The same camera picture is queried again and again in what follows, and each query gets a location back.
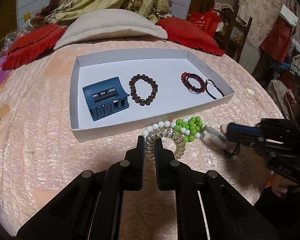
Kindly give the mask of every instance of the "black cord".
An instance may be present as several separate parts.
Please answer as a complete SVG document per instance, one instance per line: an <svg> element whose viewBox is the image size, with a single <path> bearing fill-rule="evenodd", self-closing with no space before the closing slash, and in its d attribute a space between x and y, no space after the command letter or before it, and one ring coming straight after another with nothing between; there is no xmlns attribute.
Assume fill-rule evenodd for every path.
<svg viewBox="0 0 300 240"><path fill-rule="evenodd" d="M216 97L214 97L212 94L209 93L209 91L208 91L208 84L214 86L214 87L220 92L220 94L221 94L223 97L225 96L224 93L223 93L219 88L217 88L216 84L215 84L212 80L207 79L207 80L206 80L206 92L208 93L208 95L209 95L210 97L212 97L213 99L217 99Z"/></svg>
<svg viewBox="0 0 300 240"><path fill-rule="evenodd" d="M228 152L228 151L225 149L225 154L226 154L228 157L232 157L232 156L238 155L239 152L240 152L240 143L237 144L237 146L235 147L233 153L230 153L230 152Z"/></svg>

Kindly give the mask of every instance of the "quilted bed cover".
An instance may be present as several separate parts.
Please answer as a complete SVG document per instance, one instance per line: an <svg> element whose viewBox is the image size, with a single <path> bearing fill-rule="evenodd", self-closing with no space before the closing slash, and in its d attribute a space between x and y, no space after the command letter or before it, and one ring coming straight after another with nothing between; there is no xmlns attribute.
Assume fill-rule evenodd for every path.
<svg viewBox="0 0 300 240"><path fill-rule="evenodd" d="M150 36L61 48L15 70L0 93L0 107L10 108L0 124L0 222L11 235L82 171L106 170L136 146L143 129L84 143L70 131L69 85L75 58L123 48L186 49L210 65L235 91L228 103L194 114L216 129L223 123L254 126L260 118L282 118L266 91L227 55L216 57ZM164 147L174 150L171 140ZM181 161L194 170L218 171L251 204L270 176L263 160L244 147L236 158L228 158L222 149L195 140L187 144ZM120 239L177 239L174 192L158 190L149 160L143 189L125 192L120 234Z"/></svg>

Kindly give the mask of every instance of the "silver bolt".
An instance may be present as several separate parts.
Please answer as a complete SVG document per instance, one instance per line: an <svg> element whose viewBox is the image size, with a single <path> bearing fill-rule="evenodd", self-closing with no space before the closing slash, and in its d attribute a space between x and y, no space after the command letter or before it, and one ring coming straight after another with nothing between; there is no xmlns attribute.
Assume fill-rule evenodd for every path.
<svg viewBox="0 0 300 240"><path fill-rule="evenodd" d="M178 167L180 165L180 162L177 161L177 160L173 160L170 162L170 165L173 166L173 167Z"/></svg>
<svg viewBox="0 0 300 240"><path fill-rule="evenodd" d="M92 175L91 171L84 171L83 173L81 173L81 176L84 178L90 178Z"/></svg>
<svg viewBox="0 0 300 240"><path fill-rule="evenodd" d="M130 165L130 162L127 161L127 160L123 160L123 161L120 162L120 165L121 165L122 167L127 167L127 166Z"/></svg>
<svg viewBox="0 0 300 240"><path fill-rule="evenodd" d="M218 176L218 173L216 171L208 171L208 175L212 178L215 178L216 176Z"/></svg>

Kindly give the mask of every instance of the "pink floral curtain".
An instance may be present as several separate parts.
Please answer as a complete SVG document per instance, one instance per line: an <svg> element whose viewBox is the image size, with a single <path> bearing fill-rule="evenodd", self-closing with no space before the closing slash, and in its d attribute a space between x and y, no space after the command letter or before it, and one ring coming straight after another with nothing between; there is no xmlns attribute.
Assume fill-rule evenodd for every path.
<svg viewBox="0 0 300 240"><path fill-rule="evenodd" d="M281 10L281 0L239 0L239 15L247 21L252 17L249 38L259 46L273 28Z"/></svg>

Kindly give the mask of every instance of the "beige cushion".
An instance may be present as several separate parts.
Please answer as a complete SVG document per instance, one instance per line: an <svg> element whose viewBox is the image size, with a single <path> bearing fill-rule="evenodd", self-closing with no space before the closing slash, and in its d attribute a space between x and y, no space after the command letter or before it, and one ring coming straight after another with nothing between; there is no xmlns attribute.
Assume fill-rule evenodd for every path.
<svg viewBox="0 0 300 240"><path fill-rule="evenodd" d="M54 50L74 42L152 35L167 39L166 31L141 15L122 9L94 11L76 19Z"/></svg>

